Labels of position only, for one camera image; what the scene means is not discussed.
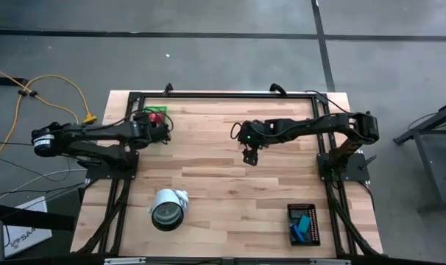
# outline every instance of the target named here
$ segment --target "gray floor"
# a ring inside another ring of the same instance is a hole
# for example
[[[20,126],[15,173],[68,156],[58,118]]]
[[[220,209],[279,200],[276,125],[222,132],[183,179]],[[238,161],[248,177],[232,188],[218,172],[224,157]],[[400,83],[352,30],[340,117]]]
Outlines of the gray floor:
[[[446,35],[446,0],[320,0],[328,34]],[[309,0],[2,0],[0,28],[94,29],[150,32],[316,33]],[[336,91],[353,110],[378,117],[381,140],[366,146],[378,159],[369,166],[376,216],[386,254],[446,262],[446,213],[419,216],[434,202],[415,145],[392,139],[416,117],[446,105],[446,43],[329,41]],[[273,82],[290,91],[326,91],[316,40],[166,38],[45,38],[0,36],[0,69],[17,77],[61,74],[80,85],[102,119],[111,89],[266,91]],[[35,85],[51,102],[85,116],[77,92],[64,82]],[[16,88],[0,87],[0,141],[13,120]],[[31,130],[71,121],[34,99],[25,99],[11,141],[29,141]],[[8,146],[2,158],[41,173],[67,169],[65,158],[38,158],[29,147]],[[74,162],[71,167],[78,168]],[[0,192],[36,177],[0,161]],[[73,185],[39,180],[31,189]],[[35,194],[8,196],[17,205]]]

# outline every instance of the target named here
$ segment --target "wood grain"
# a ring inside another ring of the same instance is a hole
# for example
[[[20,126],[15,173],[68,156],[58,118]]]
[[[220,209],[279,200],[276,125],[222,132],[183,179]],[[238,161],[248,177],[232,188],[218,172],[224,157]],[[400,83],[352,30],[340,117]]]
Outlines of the wood grain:
[[[104,124],[124,116],[128,93],[110,92]],[[329,97],[349,110],[345,93],[329,93]],[[318,180],[316,136],[300,137],[260,151],[256,167],[242,162],[242,146],[230,139],[230,129],[237,121],[312,118],[309,101],[147,99],[146,105],[167,106],[175,128],[169,145],[154,144],[140,150],[120,255],[335,256],[325,188]],[[333,105],[330,109],[339,112]],[[343,135],[336,134],[338,144],[344,139]],[[100,180],[86,191],[71,250],[79,249],[103,220],[109,188],[110,181]],[[155,193],[162,188],[185,189],[191,201],[183,224],[167,233],[155,229],[147,213]],[[347,183],[346,191],[353,222],[381,252],[368,193],[357,183]],[[289,244],[286,205],[298,202],[316,204],[320,247]],[[340,228],[347,249],[344,225]]]

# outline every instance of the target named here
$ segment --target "blue object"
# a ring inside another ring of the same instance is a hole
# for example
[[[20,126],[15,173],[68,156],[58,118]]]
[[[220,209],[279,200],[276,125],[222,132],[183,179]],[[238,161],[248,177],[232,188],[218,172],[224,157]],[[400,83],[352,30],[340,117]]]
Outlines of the blue object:
[[[296,225],[292,225],[291,228],[295,231],[295,234],[298,236],[298,239],[299,239],[301,242],[304,242],[304,241],[305,241],[305,238],[302,236],[300,230],[298,230],[298,226],[296,226]]]
[[[302,216],[300,218],[300,222],[298,223],[298,230],[302,233],[306,233],[308,231],[308,227],[310,226],[310,217]]]

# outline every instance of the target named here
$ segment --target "black tray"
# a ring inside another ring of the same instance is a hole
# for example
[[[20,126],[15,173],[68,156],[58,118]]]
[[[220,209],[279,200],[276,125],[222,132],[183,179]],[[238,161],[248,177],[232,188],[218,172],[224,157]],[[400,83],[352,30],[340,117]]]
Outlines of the black tray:
[[[319,246],[321,241],[319,240],[318,219],[316,217],[316,209],[314,204],[289,204],[287,205],[289,212],[289,237],[290,245],[292,246]],[[306,232],[305,241],[301,242],[297,237],[292,235],[290,227],[297,224],[300,217],[310,217],[310,227]]]

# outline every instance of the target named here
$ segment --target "wooden tabletop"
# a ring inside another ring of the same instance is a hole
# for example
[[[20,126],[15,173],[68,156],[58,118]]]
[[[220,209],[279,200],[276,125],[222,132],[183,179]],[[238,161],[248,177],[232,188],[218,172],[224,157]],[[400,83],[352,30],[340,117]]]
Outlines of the wooden tabletop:
[[[128,93],[110,92],[104,124],[124,117]],[[328,96],[349,110],[345,93]],[[316,166],[316,136],[299,137],[259,151],[257,166],[243,163],[242,146],[230,139],[230,129],[237,121],[312,118],[308,100],[147,99],[145,105],[167,106],[174,130],[169,145],[154,144],[139,151],[140,164],[130,190],[121,256],[336,256],[326,191]],[[332,104],[330,109],[332,113],[340,111]],[[344,139],[336,134],[338,145]],[[102,222],[110,183],[97,181],[85,192],[71,251],[82,247]],[[374,249],[382,252],[368,193],[358,183],[345,185],[353,223]],[[190,199],[183,224],[171,232],[154,228],[147,212],[162,188],[184,189]],[[321,246],[290,246],[286,212],[289,203],[316,205]],[[115,221],[110,231],[109,246]],[[344,225],[340,225],[340,231],[347,250]]]

